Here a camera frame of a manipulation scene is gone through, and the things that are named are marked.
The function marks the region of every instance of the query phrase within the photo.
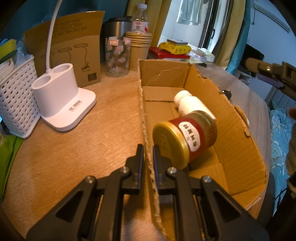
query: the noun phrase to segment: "white plastic basket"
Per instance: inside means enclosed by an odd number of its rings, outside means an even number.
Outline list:
[[[0,82],[0,116],[11,134],[27,138],[40,118],[31,85],[37,79],[34,57]]]

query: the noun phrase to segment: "blue bedsheet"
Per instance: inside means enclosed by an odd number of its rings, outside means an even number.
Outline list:
[[[270,125],[271,125],[271,163],[270,171],[275,178],[275,197],[287,187],[286,180],[289,177],[286,169],[286,156],[291,139],[292,124],[284,109],[279,108],[272,102],[274,110],[270,110]],[[279,200],[282,200],[285,192],[283,192],[275,200],[275,208]]]

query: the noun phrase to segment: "yellow curtain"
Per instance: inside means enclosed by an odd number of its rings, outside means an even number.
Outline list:
[[[223,69],[226,69],[228,63],[231,59],[232,52],[237,43],[237,38],[242,26],[242,21],[244,18],[244,9],[246,5],[246,0],[234,0],[229,25],[223,40],[221,50],[215,57],[215,64]]]
[[[132,16],[137,11],[139,3],[147,4],[149,18],[148,32],[152,33],[152,47],[157,47],[165,20],[170,8],[171,0],[129,0],[126,15]]]

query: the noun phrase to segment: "wood grain surface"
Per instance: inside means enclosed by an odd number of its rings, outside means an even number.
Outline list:
[[[248,117],[269,169],[270,127],[264,101],[214,64],[197,68],[221,89],[232,91],[232,102]],[[78,126],[61,133],[39,120],[15,158],[2,208],[24,237],[85,176],[109,175],[143,143],[137,73],[110,78],[103,67],[101,71],[102,82],[86,87],[96,93],[97,103]],[[164,240],[151,222],[146,180],[139,196],[125,197],[121,240]],[[251,210],[253,216],[261,205]]]

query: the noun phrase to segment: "plastic water bottle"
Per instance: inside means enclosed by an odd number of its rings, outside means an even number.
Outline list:
[[[148,32],[148,16],[146,13],[147,5],[146,4],[138,4],[138,10],[132,17],[132,31],[136,31],[139,33],[147,33]]]

